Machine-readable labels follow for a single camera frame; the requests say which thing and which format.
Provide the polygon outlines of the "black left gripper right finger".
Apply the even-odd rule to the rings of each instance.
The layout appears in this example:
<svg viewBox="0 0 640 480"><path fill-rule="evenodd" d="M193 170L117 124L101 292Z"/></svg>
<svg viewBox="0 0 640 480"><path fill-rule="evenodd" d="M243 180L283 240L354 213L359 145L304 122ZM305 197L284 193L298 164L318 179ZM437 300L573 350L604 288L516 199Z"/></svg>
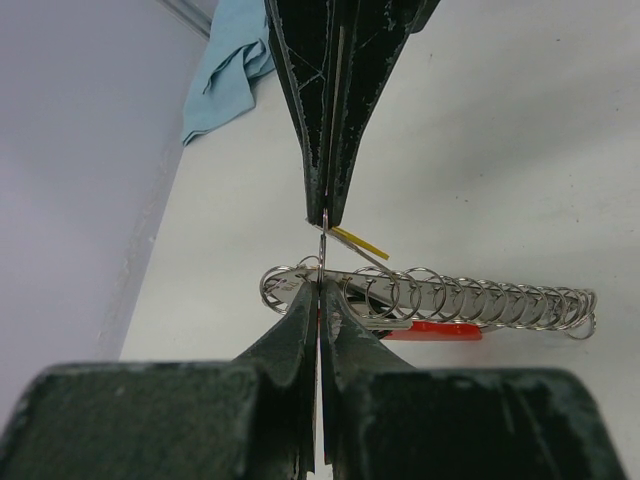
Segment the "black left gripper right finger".
<svg viewBox="0 0 640 480"><path fill-rule="evenodd" d="M324 458L337 479L622 479L599 408L548 368L419 369L319 293Z"/></svg>

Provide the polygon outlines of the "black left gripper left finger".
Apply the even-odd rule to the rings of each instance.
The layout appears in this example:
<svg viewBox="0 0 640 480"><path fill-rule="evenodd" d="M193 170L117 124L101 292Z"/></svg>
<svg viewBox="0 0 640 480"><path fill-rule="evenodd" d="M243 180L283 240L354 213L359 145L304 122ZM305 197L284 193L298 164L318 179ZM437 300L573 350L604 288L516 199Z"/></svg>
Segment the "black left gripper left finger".
<svg viewBox="0 0 640 480"><path fill-rule="evenodd" d="M303 479L315 469L317 289L235 359L43 370L1 437L5 479Z"/></svg>

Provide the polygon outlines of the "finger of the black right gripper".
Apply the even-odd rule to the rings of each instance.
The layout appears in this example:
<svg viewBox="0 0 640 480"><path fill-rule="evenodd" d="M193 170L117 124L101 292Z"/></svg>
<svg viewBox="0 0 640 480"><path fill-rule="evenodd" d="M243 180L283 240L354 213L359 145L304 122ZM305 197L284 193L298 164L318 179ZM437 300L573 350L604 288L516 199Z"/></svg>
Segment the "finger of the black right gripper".
<svg viewBox="0 0 640 480"><path fill-rule="evenodd" d="M302 155L307 221L334 225L338 3L267 1L265 9L276 72Z"/></svg>
<svg viewBox="0 0 640 480"><path fill-rule="evenodd" d="M341 223L365 129L409 36L437 1L336 1L330 61L330 117L324 213Z"/></svg>

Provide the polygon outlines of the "silver key with yellow tag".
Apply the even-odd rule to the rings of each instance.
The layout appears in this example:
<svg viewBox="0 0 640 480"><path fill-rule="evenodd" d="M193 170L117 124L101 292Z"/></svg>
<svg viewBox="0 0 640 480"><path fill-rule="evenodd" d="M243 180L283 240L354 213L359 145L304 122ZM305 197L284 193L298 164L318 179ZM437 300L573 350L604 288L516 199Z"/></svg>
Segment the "silver key with yellow tag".
<svg viewBox="0 0 640 480"><path fill-rule="evenodd" d="M382 261L388 260L389 255L365 240L340 227L325 229L316 226L316 229L320 231L319 264L323 269L325 269L327 265L328 238L337 241L342 246L366 260L370 265L381 270L387 269L387 266L384 265Z"/></svg>

